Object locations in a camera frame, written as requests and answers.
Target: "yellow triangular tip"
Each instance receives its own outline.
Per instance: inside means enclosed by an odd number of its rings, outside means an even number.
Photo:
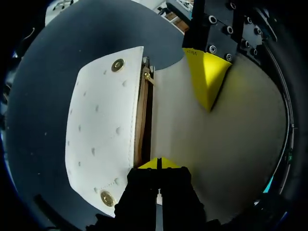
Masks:
[[[144,165],[140,166],[139,168],[142,168],[142,169],[147,169],[147,168],[157,169],[157,160],[158,160],[158,158],[154,158],[153,160],[145,163]]]
[[[179,168],[176,164],[174,164],[172,161],[168,160],[167,158],[162,157],[162,168]]]
[[[174,164],[172,161],[168,160],[167,158],[162,157],[162,168],[179,168],[176,164]],[[152,168],[152,169],[157,169],[157,161],[158,158],[154,158],[153,160],[147,162],[146,164],[140,166],[139,168],[141,169],[147,169],[147,168]]]
[[[183,50],[192,76],[195,96],[209,112],[231,63],[213,54],[193,48],[183,48]]]

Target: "beige fabric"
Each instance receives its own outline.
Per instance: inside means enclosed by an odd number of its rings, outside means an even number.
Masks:
[[[152,158],[188,167],[208,219],[228,221],[261,193],[280,154],[286,118],[277,87],[241,55],[211,113],[193,95],[185,57],[155,81]]]

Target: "screw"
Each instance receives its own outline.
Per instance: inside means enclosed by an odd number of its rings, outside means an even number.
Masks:
[[[247,22],[248,24],[252,24],[251,18],[250,18],[250,17],[246,17],[246,22]]]
[[[112,64],[111,70],[113,72],[117,72],[121,70],[123,66],[124,66],[124,59],[118,59],[115,60],[115,62]]]
[[[246,48],[249,48],[249,47],[250,47],[249,42],[246,41],[246,40],[243,40],[243,41],[242,41],[242,44],[243,44],[243,46],[246,47]]]
[[[215,54],[216,53],[216,47],[214,45],[211,45],[208,49],[209,49],[211,54]]]
[[[231,26],[227,26],[227,32],[228,34],[233,34],[233,28]]]
[[[230,2],[230,7],[231,7],[233,10],[236,10],[236,5],[235,5],[233,2]]]
[[[262,34],[262,31],[259,29],[259,28],[255,28],[255,34],[257,35],[261,35]]]
[[[215,18],[215,16],[210,15],[208,17],[208,20],[210,21],[211,24],[216,24],[217,23],[217,19]]]
[[[227,54],[226,55],[226,60],[230,62],[232,60],[232,55],[231,54]]]

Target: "bag zipper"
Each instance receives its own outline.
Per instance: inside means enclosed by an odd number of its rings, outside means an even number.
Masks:
[[[146,119],[147,101],[148,101],[149,87],[153,87],[153,85],[155,84],[154,79],[152,78],[151,75],[153,75],[153,73],[151,73],[150,71],[149,60],[147,59],[147,61],[146,62],[143,61],[141,65],[141,79],[140,79],[139,97],[137,104],[136,130],[135,130],[134,167],[139,167],[142,164],[144,164],[144,162],[142,161],[141,150],[144,138],[144,128],[147,120]]]

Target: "gold metal rivet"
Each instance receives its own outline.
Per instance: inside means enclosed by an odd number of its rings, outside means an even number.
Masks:
[[[113,72],[117,72],[121,70],[123,66],[124,66],[124,59],[118,59],[118,60],[115,60],[115,62],[112,64],[111,70]]]
[[[107,192],[107,191],[102,191],[101,192],[101,199],[104,202],[104,204],[107,205],[108,207],[112,207],[112,206],[115,205],[115,200],[110,195],[110,193]]]

